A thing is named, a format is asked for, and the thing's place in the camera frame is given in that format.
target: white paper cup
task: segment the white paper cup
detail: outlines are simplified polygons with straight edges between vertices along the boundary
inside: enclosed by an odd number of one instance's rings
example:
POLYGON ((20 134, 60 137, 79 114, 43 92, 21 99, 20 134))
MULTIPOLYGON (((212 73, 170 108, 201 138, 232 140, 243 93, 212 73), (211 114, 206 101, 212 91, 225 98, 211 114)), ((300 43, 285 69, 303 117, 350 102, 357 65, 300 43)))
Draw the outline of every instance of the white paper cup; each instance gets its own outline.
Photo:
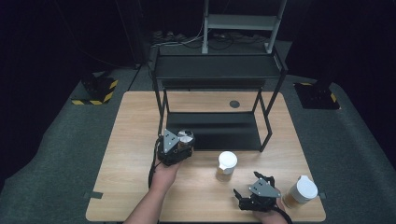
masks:
POLYGON ((308 176, 302 175, 298 181, 282 197, 283 204, 288 208, 297 208, 308 203, 318 195, 318 188, 308 176))
POLYGON ((219 181, 229 181, 233 176, 233 170, 235 169, 238 159, 235 154, 231 151, 221 152, 219 155, 219 166, 216 171, 216 178, 219 181))

